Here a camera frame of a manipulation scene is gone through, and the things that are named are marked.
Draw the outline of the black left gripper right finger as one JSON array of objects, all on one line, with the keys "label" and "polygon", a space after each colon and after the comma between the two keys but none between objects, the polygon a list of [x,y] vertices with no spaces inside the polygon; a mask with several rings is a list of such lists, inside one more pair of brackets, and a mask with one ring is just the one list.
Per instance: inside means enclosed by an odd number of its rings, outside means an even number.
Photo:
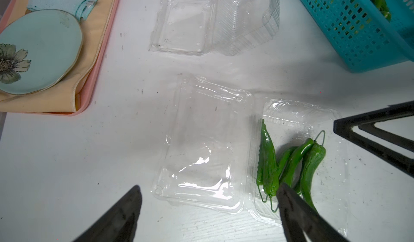
[{"label": "black left gripper right finger", "polygon": [[346,242],[315,210],[286,183],[277,191],[280,218],[288,242]]}]

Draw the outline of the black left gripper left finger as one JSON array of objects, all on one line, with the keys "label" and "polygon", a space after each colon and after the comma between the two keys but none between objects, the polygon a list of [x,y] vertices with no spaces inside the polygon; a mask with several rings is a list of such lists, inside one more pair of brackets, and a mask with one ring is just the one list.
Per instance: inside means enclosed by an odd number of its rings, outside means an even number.
[{"label": "black left gripper left finger", "polygon": [[141,190],[135,185],[75,241],[132,242],[141,206]]}]

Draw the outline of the clear clamshell container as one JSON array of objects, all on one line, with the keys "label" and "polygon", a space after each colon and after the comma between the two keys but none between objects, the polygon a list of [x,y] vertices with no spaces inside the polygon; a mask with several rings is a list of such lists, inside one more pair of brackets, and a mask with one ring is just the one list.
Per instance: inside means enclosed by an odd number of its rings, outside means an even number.
[{"label": "clear clamshell container", "polygon": [[338,111],[181,75],[169,116],[165,150],[152,186],[157,199],[228,214],[247,210],[258,221],[281,225],[279,214],[271,211],[277,200],[265,199],[256,184],[265,125],[277,158],[308,138],[326,148],[313,176],[312,199],[319,214],[347,235],[348,151],[333,133]]},{"label": "clear clamshell container", "polygon": [[161,0],[150,50],[236,56],[273,39],[280,0]]}]

